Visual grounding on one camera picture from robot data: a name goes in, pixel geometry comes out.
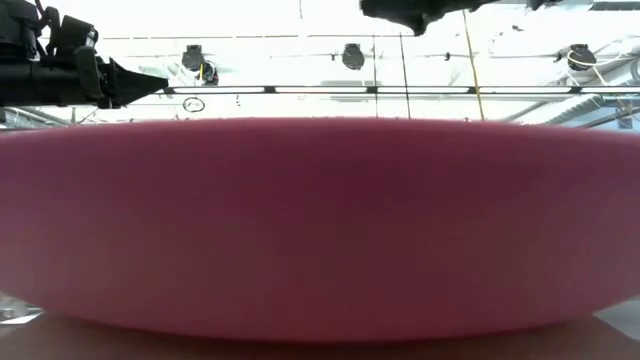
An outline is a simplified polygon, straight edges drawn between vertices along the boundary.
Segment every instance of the ceiling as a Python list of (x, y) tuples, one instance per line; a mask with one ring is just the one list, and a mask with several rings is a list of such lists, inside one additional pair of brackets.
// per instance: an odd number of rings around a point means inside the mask
[[(187, 45), (200, 44), (220, 72), (220, 86), (470, 86), (473, 71), (461, 12), (430, 25), (419, 38), (384, 20), (364, 17), (358, 0), (44, 0), (62, 14), (93, 23), (100, 32), (97, 49), (129, 70), (169, 78), (172, 86), (192, 86), (181, 68)], [(635, 11), (589, 11), (587, 0), (566, 0), (536, 12), (511, 0), (485, 5), (467, 16), (482, 86), (600, 85), (593, 71), (569, 71), (556, 54), (585, 43), (607, 73), (625, 66), (640, 46)], [(360, 45), (366, 61), (347, 69), (340, 55), (345, 44)], [(384, 116), (480, 118), (477, 99), (363, 94), (200, 95), (206, 108), (189, 113), (190, 95), (152, 95), (121, 110), (92, 107), (41, 108), (48, 114), (83, 123), (246, 116)], [(545, 99), (561, 108), (566, 98)], [(528, 111), (534, 122), (552, 115), (540, 111), (535, 96), (487, 98), (485, 117), (516, 121)]]

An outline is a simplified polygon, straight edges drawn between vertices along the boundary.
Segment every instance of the pink foam pad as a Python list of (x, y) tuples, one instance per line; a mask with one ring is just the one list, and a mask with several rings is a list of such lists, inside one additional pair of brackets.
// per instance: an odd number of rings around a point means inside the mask
[(640, 138), (366, 119), (0, 136), (0, 289), (176, 334), (392, 341), (640, 292)]

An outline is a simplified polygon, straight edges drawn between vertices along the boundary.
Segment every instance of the pink foam disc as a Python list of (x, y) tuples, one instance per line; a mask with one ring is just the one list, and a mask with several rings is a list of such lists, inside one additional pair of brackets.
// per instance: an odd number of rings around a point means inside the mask
[(640, 138), (376, 119), (0, 136), (0, 289), (184, 335), (393, 341), (640, 292)]

